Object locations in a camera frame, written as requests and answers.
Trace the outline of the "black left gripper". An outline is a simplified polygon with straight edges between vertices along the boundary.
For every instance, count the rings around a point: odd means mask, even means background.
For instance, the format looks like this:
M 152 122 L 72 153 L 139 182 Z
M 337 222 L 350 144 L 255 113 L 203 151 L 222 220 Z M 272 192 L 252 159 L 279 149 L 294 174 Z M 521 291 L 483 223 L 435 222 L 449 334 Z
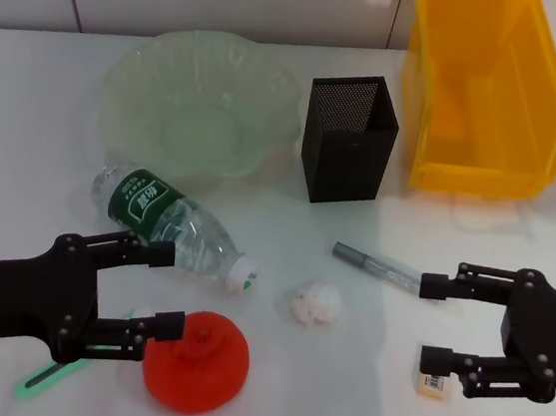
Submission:
M 134 231 L 61 235 L 42 255 L 0 260 L 0 338 L 31 336 L 53 360 L 137 361 L 148 340 L 179 341 L 184 311 L 100 318 L 97 269 L 129 265 L 171 267 L 175 244 L 145 242 Z

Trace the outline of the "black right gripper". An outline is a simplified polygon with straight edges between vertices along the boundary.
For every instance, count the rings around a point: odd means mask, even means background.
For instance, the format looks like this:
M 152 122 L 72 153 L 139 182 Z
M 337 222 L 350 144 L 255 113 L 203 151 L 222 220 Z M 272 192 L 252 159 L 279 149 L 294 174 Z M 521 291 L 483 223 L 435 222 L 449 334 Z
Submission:
M 456 374 L 464 397 L 470 399 L 523 397 L 540 403 L 555 399 L 556 288 L 543 273 L 461 262 L 452 279 L 447 274 L 423 273 L 419 297 L 467 299 L 507 307 L 501 326 L 507 357 L 481 357 L 424 345 L 420 373 L 444 378 Z

